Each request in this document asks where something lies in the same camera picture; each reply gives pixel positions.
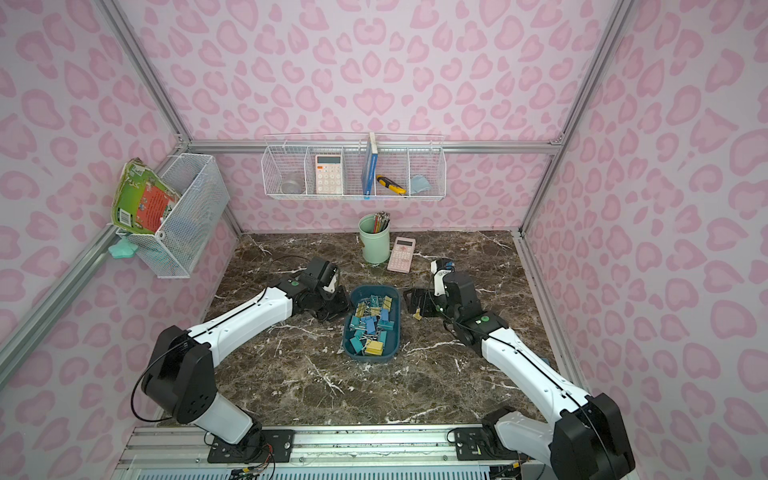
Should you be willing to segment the teal plastic storage box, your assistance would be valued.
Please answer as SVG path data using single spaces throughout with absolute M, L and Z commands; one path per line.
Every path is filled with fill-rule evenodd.
M 400 347 L 400 293 L 388 285 L 363 285 L 352 291 L 350 299 L 352 311 L 344 323 L 343 352 L 360 362 L 389 362 Z M 384 344 L 381 356 L 365 354 L 365 345 L 369 340 Z

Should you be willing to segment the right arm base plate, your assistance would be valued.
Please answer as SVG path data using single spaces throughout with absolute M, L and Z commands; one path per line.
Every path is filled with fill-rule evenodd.
M 454 446 L 459 461 L 517 460 L 516 451 L 505 448 L 489 427 L 457 427 L 446 440 Z

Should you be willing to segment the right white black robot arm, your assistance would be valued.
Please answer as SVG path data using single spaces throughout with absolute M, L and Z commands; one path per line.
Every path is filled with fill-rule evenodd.
M 469 275 L 442 269 L 432 277 L 430 289 L 405 290 L 409 311 L 441 319 L 543 417 L 537 421 L 511 408 L 488 415 L 484 428 L 498 446 L 546 465 L 558 479 L 623 479 L 635 470 L 624 419 L 611 397 L 589 394 L 536 355 L 506 320 L 482 306 Z

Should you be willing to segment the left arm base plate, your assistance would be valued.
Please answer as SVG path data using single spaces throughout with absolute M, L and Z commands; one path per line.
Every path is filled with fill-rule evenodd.
M 260 430 L 238 444 L 229 444 L 215 437 L 210 446 L 209 464 L 262 464 L 269 460 L 277 464 L 290 461 L 296 431 L 292 429 Z

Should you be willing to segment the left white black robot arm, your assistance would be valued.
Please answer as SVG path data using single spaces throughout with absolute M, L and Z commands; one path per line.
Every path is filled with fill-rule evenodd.
M 332 321 L 350 309 L 337 264 L 315 257 L 295 275 L 210 321 L 163 330 L 136 388 L 179 424 L 195 425 L 241 449 L 260 448 L 260 423 L 219 393 L 216 368 L 243 344 L 296 315 Z

